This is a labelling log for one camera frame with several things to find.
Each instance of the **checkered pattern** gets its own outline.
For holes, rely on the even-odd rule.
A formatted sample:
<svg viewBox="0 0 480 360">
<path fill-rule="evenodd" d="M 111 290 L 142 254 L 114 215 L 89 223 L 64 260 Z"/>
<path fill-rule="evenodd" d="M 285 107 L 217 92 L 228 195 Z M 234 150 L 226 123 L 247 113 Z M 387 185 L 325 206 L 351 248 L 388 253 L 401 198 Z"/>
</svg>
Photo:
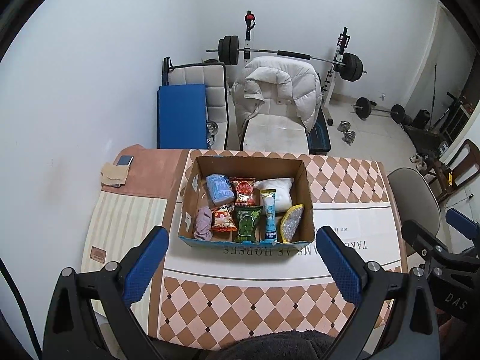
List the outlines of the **checkered pattern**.
<svg viewBox="0 0 480 360">
<path fill-rule="evenodd" d="M 245 288 L 165 276 L 163 287 L 158 338 L 207 350 L 293 329 L 336 337 L 354 310 L 335 283 Z M 383 304 L 376 327 L 387 320 L 390 305 L 390 300 Z"/>
<path fill-rule="evenodd" d="M 310 154 L 278 154 L 260 151 L 191 150 L 178 198 L 183 196 L 191 166 L 200 155 L 234 155 L 300 159 L 305 163 L 313 203 L 388 202 L 385 183 L 375 161 Z"/>
</svg>

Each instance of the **black furry fabric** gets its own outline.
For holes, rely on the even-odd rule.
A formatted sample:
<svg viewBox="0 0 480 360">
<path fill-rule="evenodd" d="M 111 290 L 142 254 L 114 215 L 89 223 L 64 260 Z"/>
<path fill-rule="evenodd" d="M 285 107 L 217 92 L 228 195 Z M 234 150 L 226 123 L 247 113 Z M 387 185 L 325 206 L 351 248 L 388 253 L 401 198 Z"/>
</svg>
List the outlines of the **black furry fabric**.
<svg viewBox="0 0 480 360">
<path fill-rule="evenodd" d="M 334 340 L 333 337 L 315 330 L 272 333 L 246 338 L 219 352 L 210 353 L 206 360 L 317 360 Z"/>
</svg>

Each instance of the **smartphone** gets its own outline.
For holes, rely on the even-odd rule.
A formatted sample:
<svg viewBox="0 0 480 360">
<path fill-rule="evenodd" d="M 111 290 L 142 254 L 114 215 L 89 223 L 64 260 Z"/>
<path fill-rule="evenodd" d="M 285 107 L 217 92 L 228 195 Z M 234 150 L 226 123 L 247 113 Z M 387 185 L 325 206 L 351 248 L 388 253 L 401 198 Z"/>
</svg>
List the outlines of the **smartphone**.
<svg viewBox="0 0 480 360">
<path fill-rule="evenodd" d="M 132 155 L 123 155 L 118 159 L 117 165 L 131 165 L 131 162 L 134 160 L 134 156 Z M 113 188 L 120 188 L 121 184 L 114 184 L 110 185 Z"/>
</svg>

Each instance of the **barbell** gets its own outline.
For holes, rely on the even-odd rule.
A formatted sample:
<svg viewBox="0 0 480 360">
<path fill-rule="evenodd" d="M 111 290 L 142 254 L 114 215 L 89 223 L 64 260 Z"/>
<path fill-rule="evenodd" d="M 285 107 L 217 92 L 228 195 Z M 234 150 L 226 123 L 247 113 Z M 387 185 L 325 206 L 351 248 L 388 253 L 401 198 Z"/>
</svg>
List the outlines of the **barbell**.
<svg viewBox="0 0 480 360">
<path fill-rule="evenodd" d="M 355 105 L 353 106 L 353 108 L 355 109 L 355 113 L 358 115 L 360 119 L 366 119 L 367 117 L 370 116 L 372 112 L 371 106 L 372 106 L 372 103 L 369 99 L 367 99 L 366 97 L 361 97 L 355 102 Z M 387 114 L 390 114 L 394 122 L 397 124 L 403 124 L 406 118 L 405 109 L 400 104 L 395 104 L 390 109 L 390 111 L 386 109 L 377 109 L 377 108 L 375 108 L 375 111 L 385 112 Z"/>
<path fill-rule="evenodd" d="M 367 73 L 363 70 L 363 63 L 354 54 L 345 52 L 343 54 L 342 62 L 332 61 L 330 59 L 318 58 L 308 54 L 302 54 L 300 52 L 283 51 L 283 50 L 265 50 L 265 49 L 245 49 L 239 48 L 239 38 L 237 35 L 227 35 L 223 39 L 218 41 L 218 48 L 212 50 L 206 50 L 207 53 L 218 53 L 218 60 L 225 65 L 237 65 L 239 62 L 239 52 L 254 52 L 254 53 L 268 53 L 277 54 L 278 56 L 289 56 L 298 59 L 314 59 L 317 61 L 328 62 L 341 66 L 339 73 L 340 77 L 346 81 L 356 81 L 363 73 Z"/>
</svg>

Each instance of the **pink cloth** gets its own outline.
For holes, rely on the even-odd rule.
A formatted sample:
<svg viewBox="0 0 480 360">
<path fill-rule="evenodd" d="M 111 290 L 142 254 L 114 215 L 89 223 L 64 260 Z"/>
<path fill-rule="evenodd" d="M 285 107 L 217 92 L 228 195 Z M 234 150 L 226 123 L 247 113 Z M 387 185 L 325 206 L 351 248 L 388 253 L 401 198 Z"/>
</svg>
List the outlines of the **pink cloth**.
<svg viewBox="0 0 480 360">
<path fill-rule="evenodd" d="M 196 239 L 210 241 L 212 239 L 212 231 L 210 230 L 211 227 L 212 211 L 208 208 L 208 206 L 199 208 L 193 236 Z"/>
</svg>

